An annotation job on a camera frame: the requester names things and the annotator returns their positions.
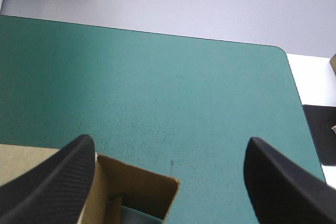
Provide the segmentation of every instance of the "cardboard box flap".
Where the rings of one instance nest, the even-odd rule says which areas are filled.
[[[180,182],[172,177],[144,170],[98,154],[108,180],[110,199],[123,197],[122,204],[145,214],[164,219]]]

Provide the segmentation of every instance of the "black mat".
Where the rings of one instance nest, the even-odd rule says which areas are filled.
[[[304,105],[303,110],[320,162],[336,165],[336,134],[331,129],[336,125],[336,108]]]

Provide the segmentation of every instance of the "cardboard box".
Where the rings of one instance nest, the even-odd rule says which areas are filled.
[[[57,151],[0,144],[0,185],[29,171]],[[122,205],[165,223],[179,186],[178,179],[96,154],[95,176],[78,223],[120,223]]]
[[[334,55],[329,62],[332,69],[334,70],[334,73],[336,74],[336,55]]]

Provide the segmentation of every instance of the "open cardboard box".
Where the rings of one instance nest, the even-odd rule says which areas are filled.
[[[0,185],[29,171],[57,151],[0,144]],[[165,223],[179,186],[175,178],[96,154],[95,176],[78,223],[120,223],[122,205]]]

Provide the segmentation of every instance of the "green mat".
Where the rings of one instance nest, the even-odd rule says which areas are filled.
[[[323,179],[279,48],[0,16],[0,142],[96,150],[177,177],[168,223],[257,223],[251,136]]]

